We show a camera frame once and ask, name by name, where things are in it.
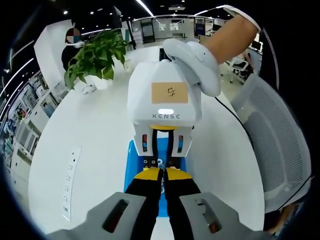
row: mesh chair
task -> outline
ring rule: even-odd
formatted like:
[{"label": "mesh chair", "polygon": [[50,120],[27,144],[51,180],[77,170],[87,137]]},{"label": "mesh chair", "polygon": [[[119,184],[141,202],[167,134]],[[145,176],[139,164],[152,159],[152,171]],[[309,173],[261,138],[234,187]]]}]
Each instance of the mesh chair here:
[{"label": "mesh chair", "polygon": [[265,212],[303,197],[311,184],[310,153],[282,98],[264,80],[251,74],[231,105],[253,142],[262,177]]}]

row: white desk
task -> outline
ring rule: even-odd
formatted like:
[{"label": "white desk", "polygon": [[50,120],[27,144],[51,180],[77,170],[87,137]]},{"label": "white desk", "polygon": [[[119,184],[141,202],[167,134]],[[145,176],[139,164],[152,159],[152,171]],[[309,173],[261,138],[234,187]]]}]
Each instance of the white desk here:
[{"label": "white desk", "polygon": [[[158,61],[159,47],[129,52],[135,66]],[[128,144],[134,128],[126,104],[130,74],[116,75],[112,87],[81,96],[71,91],[46,125],[32,160],[29,206],[44,233],[71,229],[89,209],[124,189]],[[219,97],[229,108],[222,93]],[[245,131],[214,99],[202,96],[202,120],[193,130],[187,168],[202,191],[210,191],[239,212],[253,230],[264,224],[264,193],[258,164]],[[81,147],[73,182],[71,221],[62,216],[68,157]],[[167,218],[158,218],[152,238],[173,239]]]}]

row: green leaves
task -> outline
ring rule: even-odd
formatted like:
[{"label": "green leaves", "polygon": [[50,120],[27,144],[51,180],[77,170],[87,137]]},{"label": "green leaves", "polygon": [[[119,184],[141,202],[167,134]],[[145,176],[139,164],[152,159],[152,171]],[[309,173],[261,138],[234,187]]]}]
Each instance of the green leaves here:
[{"label": "green leaves", "polygon": [[110,67],[105,67],[103,70],[102,70],[102,78],[103,79],[114,79],[114,70],[112,68],[112,66]]},{"label": "green leaves", "polygon": [[64,75],[65,85],[73,89],[76,79],[87,83],[87,75],[112,80],[115,74],[113,56],[124,65],[127,45],[122,39],[121,31],[117,29],[100,32],[87,41],[69,62],[69,68]]}]

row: white robotic device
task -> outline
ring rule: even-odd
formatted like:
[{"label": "white robotic device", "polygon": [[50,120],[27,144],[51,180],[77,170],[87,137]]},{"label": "white robotic device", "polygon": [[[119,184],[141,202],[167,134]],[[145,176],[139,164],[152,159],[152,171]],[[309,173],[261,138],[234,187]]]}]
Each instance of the white robotic device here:
[{"label": "white robotic device", "polygon": [[162,46],[172,61],[137,65],[129,81],[127,110],[139,156],[154,155],[157,130],[173,131],[171,156],[181,158],[187,155],[191,131],[202,118],[201,92],[211,97],[221,92],[219,67],[209,50],[197,42],[171,38]]}]

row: handwritten label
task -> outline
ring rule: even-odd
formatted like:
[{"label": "handwritten label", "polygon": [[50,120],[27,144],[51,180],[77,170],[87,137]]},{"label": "handwritten label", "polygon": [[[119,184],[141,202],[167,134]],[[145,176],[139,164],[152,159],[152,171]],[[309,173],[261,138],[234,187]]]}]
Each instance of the handwritten label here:
[{"label": "handwritten label", "polygon": [[153,104],[186,104],[188,86],[185,82],[153,82],[151,98]]}]

